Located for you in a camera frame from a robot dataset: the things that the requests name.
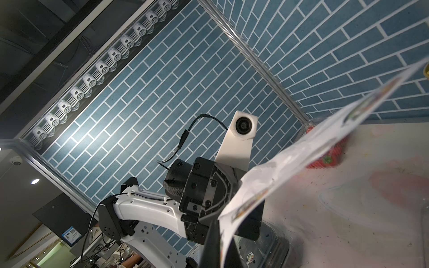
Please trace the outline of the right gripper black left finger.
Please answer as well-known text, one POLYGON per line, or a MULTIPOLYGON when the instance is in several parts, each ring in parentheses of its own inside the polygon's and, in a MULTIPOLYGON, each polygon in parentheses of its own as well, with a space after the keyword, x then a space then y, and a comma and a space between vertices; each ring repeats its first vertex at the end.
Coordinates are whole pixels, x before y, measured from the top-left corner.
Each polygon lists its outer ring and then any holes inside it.
POLYGON ((220 224, 213 221, 204 242, 199 268, 220 268, 220 224))

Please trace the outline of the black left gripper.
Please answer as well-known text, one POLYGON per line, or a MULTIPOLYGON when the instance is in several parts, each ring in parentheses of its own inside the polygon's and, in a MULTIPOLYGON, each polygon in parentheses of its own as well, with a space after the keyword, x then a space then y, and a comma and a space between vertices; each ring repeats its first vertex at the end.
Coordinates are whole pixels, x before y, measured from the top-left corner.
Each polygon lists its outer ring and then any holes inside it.
POLYGON ((246 171, 214 161, 196 158, 193 164, 177 159, 164 180, 167 196, 179 203, 184 214, 188 241, 203 245, 209 226, 239 189, 246 171))

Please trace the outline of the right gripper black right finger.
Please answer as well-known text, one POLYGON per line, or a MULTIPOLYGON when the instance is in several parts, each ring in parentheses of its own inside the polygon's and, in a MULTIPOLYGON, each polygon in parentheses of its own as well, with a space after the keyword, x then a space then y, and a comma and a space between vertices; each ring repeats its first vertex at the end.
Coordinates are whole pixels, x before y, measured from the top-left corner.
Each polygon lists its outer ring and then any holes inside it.
POLYGON ((241 257, 232 236, 222 244, 223 268, 242 268, 241 257))

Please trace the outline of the white fruit sticker sheet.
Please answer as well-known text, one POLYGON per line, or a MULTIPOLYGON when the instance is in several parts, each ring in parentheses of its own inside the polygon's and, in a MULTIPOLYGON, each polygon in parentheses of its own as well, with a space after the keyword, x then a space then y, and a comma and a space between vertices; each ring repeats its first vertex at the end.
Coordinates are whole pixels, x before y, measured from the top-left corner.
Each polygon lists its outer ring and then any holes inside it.
POLYGON ((235 232, 244 219, 266 198, 294 175, 316 161, 344 137, 354 131, 389 98, 403 82, 429 62, 428 58, 410 65, 387 83, 365 97, 345 106, 318 124, 309 134, 277 154, 263 165, 247 172, 239 190, 218 217, 220 230, 220 267, 229 264, 227 252, 235 232))

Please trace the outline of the clear box of blueberries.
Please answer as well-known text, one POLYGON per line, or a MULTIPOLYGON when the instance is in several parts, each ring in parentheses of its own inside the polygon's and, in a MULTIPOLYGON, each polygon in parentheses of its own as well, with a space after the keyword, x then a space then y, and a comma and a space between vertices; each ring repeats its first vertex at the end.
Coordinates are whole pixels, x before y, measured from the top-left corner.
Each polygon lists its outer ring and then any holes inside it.
POLYGON ((357 179, 321 192, 318 201, 342 219, 382 233, 421 236, 421 208, 429 201, 423 189, 375 189, 357 179))

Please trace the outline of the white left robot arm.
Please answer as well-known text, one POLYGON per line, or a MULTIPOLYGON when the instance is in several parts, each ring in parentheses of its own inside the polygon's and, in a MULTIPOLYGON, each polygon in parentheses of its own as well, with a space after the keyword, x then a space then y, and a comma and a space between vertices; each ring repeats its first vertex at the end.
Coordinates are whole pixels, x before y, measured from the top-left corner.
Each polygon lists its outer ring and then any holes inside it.
POLYGON ((239 189, 248 170, 247 156, 199 157, 193 164, 177 159, 165 177, 165 194, 143 191, 134 177, 98 207, 99 226, 107 237, 126 243, 157 268, 239 268, 239 250, 221 252, 218 216, 239 189), (183 258, 154 238, 150 226, 167 228, 204 247, 199 263, 183 258))

